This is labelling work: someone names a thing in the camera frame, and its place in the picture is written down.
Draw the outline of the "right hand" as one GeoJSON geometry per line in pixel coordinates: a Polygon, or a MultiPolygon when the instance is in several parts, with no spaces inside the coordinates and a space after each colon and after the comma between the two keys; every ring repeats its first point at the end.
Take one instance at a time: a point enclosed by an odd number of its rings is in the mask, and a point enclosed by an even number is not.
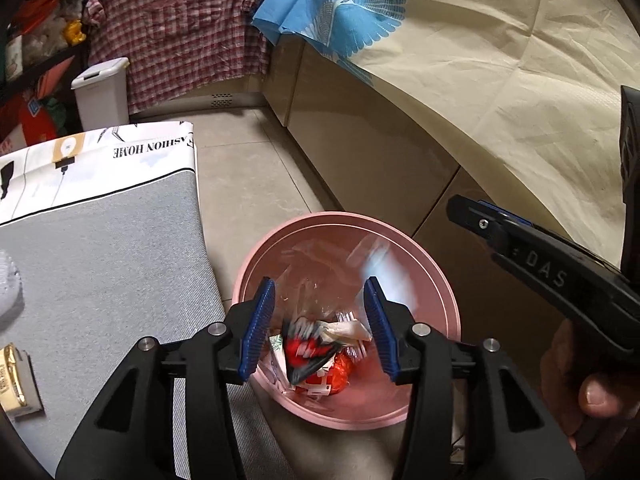
{"type": "Polygon", "coordinates": [[[573,324],[565,320],[540,361],[541,396],[574,451],[609,456],[639,418],[639,384],[594,374],[575,389],[574,361],[573,324]]]}

